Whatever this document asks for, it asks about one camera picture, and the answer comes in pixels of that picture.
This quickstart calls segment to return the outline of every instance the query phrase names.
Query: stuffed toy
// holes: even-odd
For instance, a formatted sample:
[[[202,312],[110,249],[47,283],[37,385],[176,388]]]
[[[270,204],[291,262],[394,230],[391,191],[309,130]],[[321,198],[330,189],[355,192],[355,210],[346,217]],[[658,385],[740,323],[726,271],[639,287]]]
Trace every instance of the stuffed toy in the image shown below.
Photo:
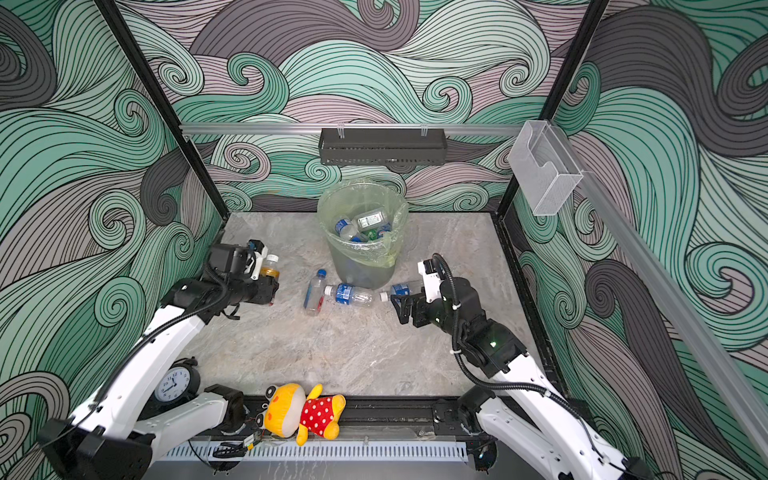
[[[310,432],[333,440],[339,436],[339,415],[346,399],[343,395],[320,398],[321,393],[322,385],[316,385],[306,397],[298,383],[271,386],[266,390],[270,404],[257,416],[257,425],[284,439],[299,429],[299,446],[304,445]]]

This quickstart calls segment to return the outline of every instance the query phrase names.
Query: trash can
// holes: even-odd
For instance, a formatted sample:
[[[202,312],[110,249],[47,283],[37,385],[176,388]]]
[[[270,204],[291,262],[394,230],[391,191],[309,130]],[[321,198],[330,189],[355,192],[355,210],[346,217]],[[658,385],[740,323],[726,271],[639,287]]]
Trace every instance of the trash can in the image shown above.
[[[382,238],[357,243],[342,240],[336,233],[339,219],[352,219],[380,207],[392,224],[392,231]],[[372,180],[343,181],[321,196],[317,216],[331,250],[333,265],[344,283],[377,289],[389,282],[395,272],[408,220],[405,198]]]

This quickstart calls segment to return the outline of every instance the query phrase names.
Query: patterned wall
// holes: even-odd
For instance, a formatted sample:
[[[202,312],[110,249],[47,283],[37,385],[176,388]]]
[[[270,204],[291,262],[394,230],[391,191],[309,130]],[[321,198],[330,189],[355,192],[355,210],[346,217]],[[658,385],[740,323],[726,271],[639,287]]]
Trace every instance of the patterned wall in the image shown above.
[[[221,219],[92,0],[0,3],[0,475],[131,347]]]
[[[641,0],[624,0],[634,5]],[[588,0],[118,0],[183,122],[521,123]],[[495,210],[512,139],[452,138],[443,167],[326,167],[317,136],[197,142],[231,210],[314,210],[373,177],[413,210]]]
[[[768,401],[768,2],[608,12],[556,122]],[[768,478],[675,328],[577,190],[515,198],[521,265],[566,383],[664,478]]]

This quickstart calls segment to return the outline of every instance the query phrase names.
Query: alarm clock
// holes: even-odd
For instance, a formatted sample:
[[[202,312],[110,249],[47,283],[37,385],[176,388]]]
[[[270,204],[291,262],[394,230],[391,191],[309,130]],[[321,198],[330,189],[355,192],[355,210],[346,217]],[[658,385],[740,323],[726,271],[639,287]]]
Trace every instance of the alarm clock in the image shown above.
[[[200,388],[200,373],[194,368],[196,366],[194,357],[177,360],[171,365],[141,410],[139,420],[160,415],[194,399]]]

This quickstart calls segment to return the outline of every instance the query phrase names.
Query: gray floor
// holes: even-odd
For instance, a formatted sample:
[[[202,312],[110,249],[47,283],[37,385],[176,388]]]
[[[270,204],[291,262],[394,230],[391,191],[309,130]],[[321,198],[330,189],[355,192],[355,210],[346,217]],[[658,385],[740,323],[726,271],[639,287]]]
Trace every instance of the gray floor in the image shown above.
[[[477,289],[488,316],[538,361],[490,216],[410,214],[407,228],[392,280],[418,278],[416,263],[442,254]],[[348,395],[461,395],[472,386],[449,353],[449,336],[431,325],[400,325],[389,303],[364,309],[326,301],[319,316],[304,315],[306,284],[319,268],[339,282],[315,214],[234,214],[222,241],[252,238],[280,256],[280,290],[272,306],[244,303],[239,321],[215,318],[184,350],[200,361],[202,386],[261,394],[272,384],[298,382],[309,391],[322,383],[325,393]]]

